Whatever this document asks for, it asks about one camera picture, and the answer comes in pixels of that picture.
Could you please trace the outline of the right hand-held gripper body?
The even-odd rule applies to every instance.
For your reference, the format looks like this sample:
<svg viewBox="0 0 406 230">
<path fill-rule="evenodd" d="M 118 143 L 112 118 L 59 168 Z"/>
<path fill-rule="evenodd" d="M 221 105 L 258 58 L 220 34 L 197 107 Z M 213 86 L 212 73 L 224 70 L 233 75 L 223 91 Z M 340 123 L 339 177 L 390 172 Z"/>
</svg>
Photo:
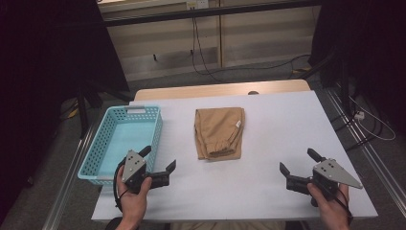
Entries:
<svg viewBox="0 0 406 230">
<path fill-rule="evenodd" d="M 300 177 L 285 170 L 286 189 L 289 191 L 310 195 L 308 183 L 315 185 L 327 201 L 333 200 L 338 193 L 339 185 L 345 184 L 356 189 L 363 185 L 347 172 L 334 159 L 324 158 L 312 168 L 312 176 Z"/>
</svg>

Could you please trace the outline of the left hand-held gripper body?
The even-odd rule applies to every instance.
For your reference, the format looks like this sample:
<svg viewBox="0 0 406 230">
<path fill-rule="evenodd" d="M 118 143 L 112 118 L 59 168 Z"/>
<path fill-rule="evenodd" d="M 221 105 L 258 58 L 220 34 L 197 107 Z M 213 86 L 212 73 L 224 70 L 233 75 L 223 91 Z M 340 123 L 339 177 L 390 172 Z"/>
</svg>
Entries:
<svg viewBox="0 0 406 230">
<path fill-rule="evenodd" d="M 150 188 L 160 188 L 169 185 L 169 176 L 164 172 L 148 172 L 146 157 L 141 157 L 138 152 L 130 150 L 124 160 L 124 172 L 122 182 L 133 194 L 138 194 L 141 190 L 143 181 L 150 177 L 152 183 Z"/>
</svg>

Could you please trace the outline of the light blue plastic basket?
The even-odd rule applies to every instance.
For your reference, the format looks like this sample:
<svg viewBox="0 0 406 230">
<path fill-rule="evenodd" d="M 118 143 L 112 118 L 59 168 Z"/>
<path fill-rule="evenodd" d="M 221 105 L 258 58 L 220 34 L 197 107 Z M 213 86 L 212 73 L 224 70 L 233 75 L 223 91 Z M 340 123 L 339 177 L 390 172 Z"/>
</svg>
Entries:
<svg viewBox="0 0 406 230">
<path fill-rule="evenodd" d="M 158 105 L 109 107 L 79 168 L 78 178 L 95 185 L 110 185 L 127 153 L 146 146 L 151 146 L 146 161 L 147 171 L 152 172 L 162 127 Z"/>
</svg>

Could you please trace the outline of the khaki pants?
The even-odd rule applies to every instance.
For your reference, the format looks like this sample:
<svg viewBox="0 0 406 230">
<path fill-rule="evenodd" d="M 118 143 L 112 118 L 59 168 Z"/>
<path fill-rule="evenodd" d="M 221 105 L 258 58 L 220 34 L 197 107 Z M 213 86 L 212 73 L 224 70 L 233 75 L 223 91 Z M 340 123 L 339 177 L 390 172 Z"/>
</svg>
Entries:
<svg viewBox="0 0 406 230">
<path fill-rule="evenodd" d="M 242 107 L 196 109 L 194 139 L 198 159 L 239 159 L 244 125 L 245 110 Z"/>
</svg>

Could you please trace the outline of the person's left hand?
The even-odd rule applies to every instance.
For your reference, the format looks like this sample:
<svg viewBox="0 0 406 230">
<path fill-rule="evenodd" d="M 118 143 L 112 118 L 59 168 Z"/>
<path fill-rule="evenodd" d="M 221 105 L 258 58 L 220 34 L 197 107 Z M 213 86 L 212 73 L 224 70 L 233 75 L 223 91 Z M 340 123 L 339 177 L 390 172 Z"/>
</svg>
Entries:
<svg viewBox="0 0 406 230">
<path fill-rule="evenodd" d="M 152 179 L 147 177 L 141 186 L 140 192 L 132 194 L 127 191 L 126 185 L 122 182 L 124 167 L 120 167 L 117 174 L 117 189 L 122 204 L 123 219 L 141 224 L 147 210 L 147 194 L 150 189 Z"/>
</svg>

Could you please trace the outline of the person's right hand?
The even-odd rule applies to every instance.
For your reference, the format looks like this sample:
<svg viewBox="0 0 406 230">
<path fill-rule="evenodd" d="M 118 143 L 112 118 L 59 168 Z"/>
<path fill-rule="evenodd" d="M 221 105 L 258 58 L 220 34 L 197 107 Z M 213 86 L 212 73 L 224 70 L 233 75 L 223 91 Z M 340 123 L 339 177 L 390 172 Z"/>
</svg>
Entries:
<svg viewBox="0 0 406 230">
<path fill-rule="evenodd" d="M 307 184 L 310 194 L 316 199 L 323 224 L 346 224 L 349 225 L 347 211 L 336 201 L 327 201 L 319 188 L 312 183 Z"/>
</svg>

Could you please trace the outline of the white table cover board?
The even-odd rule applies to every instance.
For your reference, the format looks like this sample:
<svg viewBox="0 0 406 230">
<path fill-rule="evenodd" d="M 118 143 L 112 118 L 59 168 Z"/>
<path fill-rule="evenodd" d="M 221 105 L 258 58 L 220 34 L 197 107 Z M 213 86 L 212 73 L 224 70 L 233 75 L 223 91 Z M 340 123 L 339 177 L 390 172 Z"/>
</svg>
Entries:
<svg viewBox="0 0 406 230">
<path fill-rule="evenodd" d="M 147 198 L 150 222 L 315 219 L 307 195 L 289 191 L 280 166 L 308 177 L 316 150 L 354 173 L 321 103 L 312 91 L 158 100 L 163 128 L 154 168 L 177 164 L 167 187 Z M 241 107 L 245 111 L 238 160 L 197 157 L 194 117 L 198 108 Z"/>
</svg>

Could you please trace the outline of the black metal stand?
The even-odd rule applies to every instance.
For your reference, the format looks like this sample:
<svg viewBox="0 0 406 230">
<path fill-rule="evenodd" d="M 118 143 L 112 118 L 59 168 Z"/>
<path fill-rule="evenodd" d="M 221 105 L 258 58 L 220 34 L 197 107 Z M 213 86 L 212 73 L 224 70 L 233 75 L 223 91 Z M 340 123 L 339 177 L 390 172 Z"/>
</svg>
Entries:
<svg viewBox="0 0 406 230">
<path fill-rule="evenodd" d="M 346 115 L 352 114 L 349 90 L 349 67 L 345 54 L 333 48 L 325 58 L 299 76 L 300 80 L 307 80 L 316 73 L 320 74 L 323 87 L 331 87 L 337 83 L 340 89 L 340 100 Z"/>
<path fill-rule="evenodd" d="M 100 92 L 107 93 L 108 95 L 124 102 L 132 101 L 132 99 L 129 96 L 126 96 L 124 93 L 102 85 L 101 83 L 98 83 L 94 80 L 81 80 L 79 82 L 77 94 L 81 127 L 80 138 L 84 138 L 87 131 L 89 130 L 86 104 L 90 104 L 92 108 L 101 108 L 103 101 L 101 96 L 99 95 Z"/>
</svg>

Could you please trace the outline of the light wooden table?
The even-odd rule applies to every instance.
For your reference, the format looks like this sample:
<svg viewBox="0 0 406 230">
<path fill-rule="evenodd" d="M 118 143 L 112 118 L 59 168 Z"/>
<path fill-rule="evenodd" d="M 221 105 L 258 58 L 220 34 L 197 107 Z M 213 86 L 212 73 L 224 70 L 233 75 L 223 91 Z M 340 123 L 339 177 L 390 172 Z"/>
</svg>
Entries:
<svg viewBox="0 0 406 230">
<path fill-rule="evenodd" d="M 142 89 L 135 94 L 134 100 L 189 99 L 302 91 L 310 91 L 310 86 L 305 80 L 268 80 Z"/>
</svg>

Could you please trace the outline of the black curtain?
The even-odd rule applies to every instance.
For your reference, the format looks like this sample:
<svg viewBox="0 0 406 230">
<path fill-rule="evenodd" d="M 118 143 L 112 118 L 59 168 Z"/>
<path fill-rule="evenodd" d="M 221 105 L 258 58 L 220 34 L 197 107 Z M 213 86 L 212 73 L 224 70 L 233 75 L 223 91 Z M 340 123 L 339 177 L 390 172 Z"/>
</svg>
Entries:
<svg viewBox="0 0 406 230">
<path fill-rule="evenodd" d="M 0 222 L 42 161 L 59 108 L 127 90 L 99 0 L 0 0 Z"/>
<path fill-rule="evenodd" d="M 322 85 L 340 78 L 345 61 L 357 89 L 406 134 L 406 0 L 322 0 L 308 63 L 332 52 Z"/>
</svg>

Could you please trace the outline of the black horizontal beam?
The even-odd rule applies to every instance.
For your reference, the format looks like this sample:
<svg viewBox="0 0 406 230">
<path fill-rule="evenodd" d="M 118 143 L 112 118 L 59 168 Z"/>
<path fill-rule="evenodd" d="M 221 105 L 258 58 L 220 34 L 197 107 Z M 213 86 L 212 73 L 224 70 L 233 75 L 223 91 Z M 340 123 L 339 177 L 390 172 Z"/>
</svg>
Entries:
<svg viewBox="0 0 406 230">
<path fill-rule="evenodd" d="M 203 10 L 175 11 L 156 13 L 151 15 L 126 16 L 106 19 L 104 27 L 126 26 L 134 24 L 145 24 L 152 22 L 171 21 L 198 17 L 219 16 L 228 14 L 265 12 L 276 10 L 288 10 L 304 7 L 321 6 L 324 0 L 281 0 L 273 3 L 260 3 L 250 5 L 238 5 L 229 7 L 218 7 Z"/>
</svg>

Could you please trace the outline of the metal floor rail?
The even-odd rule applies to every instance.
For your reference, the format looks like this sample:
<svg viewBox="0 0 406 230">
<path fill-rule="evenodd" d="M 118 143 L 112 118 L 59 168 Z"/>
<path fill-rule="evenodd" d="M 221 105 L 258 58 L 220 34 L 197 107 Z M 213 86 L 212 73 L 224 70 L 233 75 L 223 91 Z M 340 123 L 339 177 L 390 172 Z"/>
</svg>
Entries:
<svg viewBox="0 0 406 230">
<path fill-rule="evenodd" d="M 65 174 L 62 185 L 58 190 L 56 199 L 45 220 L 42 230 L 57 230 L 62 219 L 69 196 L 74 187 L 74 181 L 77 178 L 81 162 L 84 158 L 86 148 L 90 145 L 92 139 L 92 128 L 89 127 L 79 138 L 79 144 L 76 148 L 73 160 Z"/>
<path fill-rule="evenodd" d="M 340 91 L 327 88 L 319 99 L 380 220 L 406 221 L 406 138 L 393 131 L 363 97 L 351 102 L 365 113 L 357 121 L 346 115 Z"/>
</svg>

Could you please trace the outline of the white wall socket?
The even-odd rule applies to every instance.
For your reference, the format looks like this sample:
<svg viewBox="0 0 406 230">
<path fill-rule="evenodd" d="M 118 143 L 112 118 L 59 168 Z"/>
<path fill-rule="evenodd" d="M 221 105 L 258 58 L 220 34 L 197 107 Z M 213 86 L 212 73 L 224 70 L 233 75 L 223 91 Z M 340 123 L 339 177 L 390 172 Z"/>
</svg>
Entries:
<svg viewBox="0 0 406 230">
<path fill-rule="evenodd" d="M 202 10 L 207 9 L 209 5 L 209 0 L 187 0 L 186 6 L 188 10 Z"/>
</svg>

